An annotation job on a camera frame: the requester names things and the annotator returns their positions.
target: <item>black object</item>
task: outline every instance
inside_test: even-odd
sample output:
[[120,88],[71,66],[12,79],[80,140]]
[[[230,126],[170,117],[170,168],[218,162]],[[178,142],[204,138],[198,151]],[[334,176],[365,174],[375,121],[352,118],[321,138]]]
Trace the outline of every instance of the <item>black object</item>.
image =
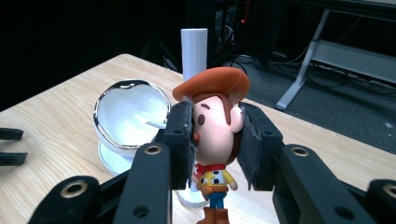
[[[0,139],[16,140],[22,139],[23,131],[19,129],[0,128]],[[19,166],[24,164],[27,153],[22,152],[0,152],[0,166]]]
[[[375,180],[367,193],[349,186],[338,180],[312,149],[284,145],[282,134],[257,106],[240,106],[246,122],[242,145],[251,139],[242,146],[238,161],[249,185],[274,191],[281,223],[396,221],[396,181]],[[30,223],[171,223],[171,190],[186,186],[190,174],[186,161],[193,161],[186,141],[191,133],[190,109],[191,103],[174,105],[165,131],[137,150],[130,171],[101,186],[89,176],[66,179],[41,202]],[[62,194],[65,191],[74,195],[70,202],[81,203],[67,202]]]

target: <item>metal rim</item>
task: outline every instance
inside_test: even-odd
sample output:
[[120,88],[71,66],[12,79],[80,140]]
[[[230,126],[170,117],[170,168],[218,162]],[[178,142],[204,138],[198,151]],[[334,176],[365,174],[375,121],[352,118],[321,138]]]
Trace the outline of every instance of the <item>metal rim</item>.
[[119,90],[129,90],[135,86],[138,85],[147,85],[150,86],[152,89],[156,90],[157,92],[160,93],[160,95],[163,97],[165,103],[166,103],[166,107],[167,107],[167,111],[166,114],[169,114],[169,112],[171,111],[171,103],[168,99],[168,97],[166,96],[166,94],[156,85],[153,85],[147,81],[144,80],[140,80],[140,79],[128,79],[128,80],[123,80],[120,82],[117,82],[116,84],[112,85],[111,87],[109,87],[104,93],[102,93],[102,95],[99,97],[99,99],[96,101],[95,104],[95,108],[93,110],[93,122],[97,128],[97,130],[99,131],[99,133],[114,147],[120,148],[120,149],[138,149],[141,147],[140,146],[128,146],[128,145],[123,145],[123,144],[119,144],[116,140],[114,140],[112,137],[110,137],[110,135],[105,131],[105,129],[103,129],[102,125],[99,122],[99,118],[98,118],[98,109],[99,109],[99,104],[102,101],[102,99],[112,90],[114,89],[119,89]]

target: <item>white cylinder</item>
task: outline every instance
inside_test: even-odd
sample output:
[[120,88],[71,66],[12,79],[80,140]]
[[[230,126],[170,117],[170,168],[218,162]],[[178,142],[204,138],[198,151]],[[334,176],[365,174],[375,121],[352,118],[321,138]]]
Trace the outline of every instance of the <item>white cylinder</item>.
[[206,70],[207,29],[181,29],[183,79]]

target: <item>figurine eye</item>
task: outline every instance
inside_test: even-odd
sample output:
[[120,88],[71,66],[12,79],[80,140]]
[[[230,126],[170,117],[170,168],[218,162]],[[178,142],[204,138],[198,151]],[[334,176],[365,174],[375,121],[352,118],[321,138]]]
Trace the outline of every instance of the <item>figurine eye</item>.
[[205,115],[198,116],[198,124],[203,125],[205,123]]

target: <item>toy figure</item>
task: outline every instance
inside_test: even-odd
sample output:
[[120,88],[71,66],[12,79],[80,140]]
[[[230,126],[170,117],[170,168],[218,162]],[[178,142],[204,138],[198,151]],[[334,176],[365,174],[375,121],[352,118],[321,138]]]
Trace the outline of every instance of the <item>toy figure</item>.
[[194,102],[192,137],[198,173],[197,188],[210,201],[205,218],[198,223],[229,223],[223,199],[228,186],[238,185],[225,170],[239,151],[239,131],[243,127],[242,111],[237,104],[249,89],[248,76],[240,69],[217,67],[195,75],[173,90],[178,101],[187,97]]

